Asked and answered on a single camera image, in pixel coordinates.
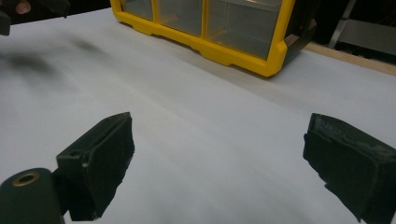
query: white table surface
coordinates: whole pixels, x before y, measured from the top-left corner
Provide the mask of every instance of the white table surface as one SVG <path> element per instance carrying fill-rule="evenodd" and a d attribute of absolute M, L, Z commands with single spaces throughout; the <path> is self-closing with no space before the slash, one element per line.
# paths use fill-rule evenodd
<path fill-rule="evenodd" d="M 94 124 L 131 111 L 134 159 L 96 223 L 358 223 L 303 159 L 303 135 L 315 112 L 396 147 L 395 96 L 396 77 L 308 51 L 257 77 L 110 9 L 15 25 L 0 36 L 0 181 L 53 171 Z"/>

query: yellow plastic frame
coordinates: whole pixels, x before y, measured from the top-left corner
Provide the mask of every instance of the yellow plastic frame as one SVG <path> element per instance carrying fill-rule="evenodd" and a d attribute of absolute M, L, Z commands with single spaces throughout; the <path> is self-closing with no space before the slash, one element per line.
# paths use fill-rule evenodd
<path fill-rule="evenodd" d="M 208 0 L 203 0 L 201 36 L 189 35 L 159 24 L 157 11 L 157 1 L 159 0 L 151 0 L 153 13 L 152 21 L 122 11 L 120 1 L 122 0 L 110 0 L 114 16 L 117 20 L 132 25 L 138 32 L 146 35 L 161 35 L 173 39 L 179 43 L 190 46 L 192 49 L 198 50 L 203 57 L 209 60 L 224 65 L 234 64 L 264 77 L 273 76 L 282 68 L 288 51 L 284 38 L 295 0 L 282 1 L 267 60 L 246 54 L 236 49 L 227 48 L 205 39 Z"/>

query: white tabletop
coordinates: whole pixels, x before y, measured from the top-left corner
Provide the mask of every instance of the white tabletop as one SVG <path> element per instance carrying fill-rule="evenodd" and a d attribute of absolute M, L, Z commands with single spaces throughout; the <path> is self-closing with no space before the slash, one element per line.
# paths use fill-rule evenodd
<path fill-rule="evenodd" d="M 315 112 L 396 147 L 395 96 L 396 77 L 308 51 L 257 77 L 110 9 L 15 25 L 0 36 L 0 181 L 53 171 L 94 124 L 131 111 L 134 159 L 96 223 L 357 223 L 303 159 L 303 135 Z"/>

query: yellow storage bin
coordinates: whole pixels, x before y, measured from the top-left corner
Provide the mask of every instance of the yellow storage bin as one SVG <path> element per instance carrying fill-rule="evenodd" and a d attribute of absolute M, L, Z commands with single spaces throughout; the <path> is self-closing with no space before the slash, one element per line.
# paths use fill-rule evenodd
<path fill-rule="evenodd" d="M 110 0 L 115 17 L 265 77 L 312 37 L 318 0 Z"/>

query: dark corner object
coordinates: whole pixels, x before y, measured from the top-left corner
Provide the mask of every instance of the dark corner object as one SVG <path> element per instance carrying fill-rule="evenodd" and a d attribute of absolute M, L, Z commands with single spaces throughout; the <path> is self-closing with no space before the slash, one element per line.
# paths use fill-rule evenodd
<path fill-rule="evenodd" d="M 349 211 L 390 223 L 396 210 L 396 150 L 339 120 L 313 114 L 304 158 Z"/>
<path fill-rule="evenodd" d="M 56 160 L 58 169 L 35 168 L 0 187 L 0 223 L 62 224 L 95 220 L 114 198 L 134 155 L 130 113 L 103 119 Z"/>
<path fill-rule="evenodd" d="M 43 7 L 48 8 L 50 11 L 67 17 L 70 3 L 68 0 L 36 0 Z M 8 8 L 15 8 L 20 0 L 2 0 L 2 6 Z M 0 11 L 0 35 L 9 35 L 11 26 L 11 18 L 4 12 Z"/>

